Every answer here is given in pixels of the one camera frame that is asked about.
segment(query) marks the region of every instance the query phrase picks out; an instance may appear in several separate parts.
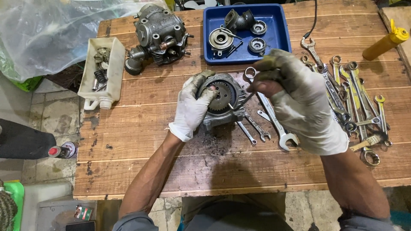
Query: spray can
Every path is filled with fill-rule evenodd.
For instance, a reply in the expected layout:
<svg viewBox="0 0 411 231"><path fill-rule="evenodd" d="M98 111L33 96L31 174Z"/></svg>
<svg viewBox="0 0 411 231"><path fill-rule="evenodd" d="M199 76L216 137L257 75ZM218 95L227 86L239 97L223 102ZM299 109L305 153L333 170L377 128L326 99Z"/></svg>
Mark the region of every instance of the spray can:
<svg viewBox="0 0 411 231"><path fill-rule="evenodd" d="M368 60L374 60L378 56L389 51L391 48L398 46L409 38L409 33L404 28L396 28L394 19L391 19L391 32L380 39L378 42L365 49L363 57Z"/></svg>
<svg viewBox="0 0 411 231"><path fill-rule="evenodd" d="M73 142L65 142L61 146L53 146L48 151L48 156L53 158L69 159L76 158L79 152L79 145Z"/></svg>

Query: green plastic object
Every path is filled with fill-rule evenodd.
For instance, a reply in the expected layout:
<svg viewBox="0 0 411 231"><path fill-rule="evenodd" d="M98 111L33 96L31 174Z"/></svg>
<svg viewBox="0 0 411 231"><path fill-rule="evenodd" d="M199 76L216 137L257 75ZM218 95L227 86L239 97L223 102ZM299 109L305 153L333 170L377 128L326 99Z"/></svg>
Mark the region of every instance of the green plastic object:
<svg viewBox="0 0 411 231"><path fill-rule="evenodd" d="M30 92L30 91L34 91L37 87L37 85L39 84L40 80L43 79L43 76L36 76L30 79L27 79L26 81L24 81L23 83L14 81L14 80L10 80L14 85L16 85L18 88L22 89L25 92Z"/></svg>
<svg viewBox="0 0 411 231"><path fill-rule="evenodd" d="M4 182L4 188L6 191L12 193L12 199L17 205L17 214L14 217L13 231L20 231L21 214L23 211L24 187L20 182L13 180Z"/></svg>

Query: dirty glove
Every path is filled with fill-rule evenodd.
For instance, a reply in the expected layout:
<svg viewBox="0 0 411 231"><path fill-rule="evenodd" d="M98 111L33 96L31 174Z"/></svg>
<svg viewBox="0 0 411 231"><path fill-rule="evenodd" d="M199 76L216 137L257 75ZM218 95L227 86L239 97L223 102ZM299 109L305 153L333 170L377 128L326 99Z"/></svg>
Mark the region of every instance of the dirty glove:
<svg viewBox="0 0 411 231"><path fill-rule="evenodd" d="M174 122L169 123L169 127L171 133L183 142L193 138L193 132L206 116L208 105L218 94L215 88L206 88L199 99L196 99L197 89L208 77L214 75L215 72L210 70L195 74L184 83L178 93Z"/></svg>
<svg viewBox="0 0 411 231"><path fill-rule="evenodd" d="M347 150L348 136L331 117L321 74L280 49L272 49L254 67L260 73L249 91L261 92L270 99L278 121L297 135L304 150L318 155Z"/></svg>

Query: gray sleeve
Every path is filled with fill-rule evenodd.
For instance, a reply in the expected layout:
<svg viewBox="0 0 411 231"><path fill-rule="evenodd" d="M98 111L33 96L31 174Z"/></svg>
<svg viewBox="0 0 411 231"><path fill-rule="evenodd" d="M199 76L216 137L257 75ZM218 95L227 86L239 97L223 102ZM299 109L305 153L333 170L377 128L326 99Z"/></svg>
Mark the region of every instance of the gray sleeve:
<svg viewBox="0 0 411 231"><path fill-rule="evenodd" d="M113 231L158 231L153 220L147 213L140 211L129 213L118 220L113 227Z"/></svg>
<svg viewBox="0 0 411 231"><path fill-rule="evenodd" d="M339 220L339 226L340 231L395 231L390 219L379 220L363 216Z"/></svg>

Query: metal engine part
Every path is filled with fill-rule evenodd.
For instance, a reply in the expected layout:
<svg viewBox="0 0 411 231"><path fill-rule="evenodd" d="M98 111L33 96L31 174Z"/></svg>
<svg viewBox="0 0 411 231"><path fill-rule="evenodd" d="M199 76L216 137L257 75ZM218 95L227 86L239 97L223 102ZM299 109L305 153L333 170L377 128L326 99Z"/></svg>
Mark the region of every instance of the metal engine part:
<svg viewBox="0 0 411 231"><path fill-rule="evenodd" d="M248 43L248 48L254 53L257 53L260 57L264 55L266 50L266 42L262 38L253 38Z"/></svg>
<svg viewBox="0 0 411 231"><path fill-rule="evenodd" d="M242 121L244 117L243 112L245 112L244 106L233 111L228 105L230 103L237 107L245 99L246 92L241 88L237 81L227 73L215 74L214 76L207 78L207 80L198 88L196 98L198 99L203 90L211 85L214 85L219 93L208 106L207 114L203 120L205 129L210 131L212 127L218 125Z"/></svg>
<svg viewBox="0 0 411 231"><path fill-rule="evenodd" d="M263 35L267 31L267 24L261 20L257 20L250 30L251 33L255 35Z"/></svg>
<svg viewBox="0 0 411 231"><path fill-rule="evenodd" d="M211 46L211 50L214 52L214 56L217 53L219 58L224 51L228 51L233 46L234 41L233 37L229 36L224 31L220 31L220 28L213 30L208 36L208 43Z"/></svg>
<svg viewBox="0 0 411 231"><path fill-rule="evenodd" d="M247 10L241 16L231 9L230 12L224 18L224 24L233 34L237 33L237 30L245 30L251 28L255 23L255 19L251 10Z"/></svg>
<svg viewBox="0 0 411 231"><path fill-rule="evenodd" d="M146 4L134 18L137 38L140 42L135 48L128 51L125 69L131 75L138 75L142 70L143 60L150 57L157 65L172 63L183 55L190 55L185 51L187 38L193 35L186 33L184 22L180 17L155 4Z"/></svg>

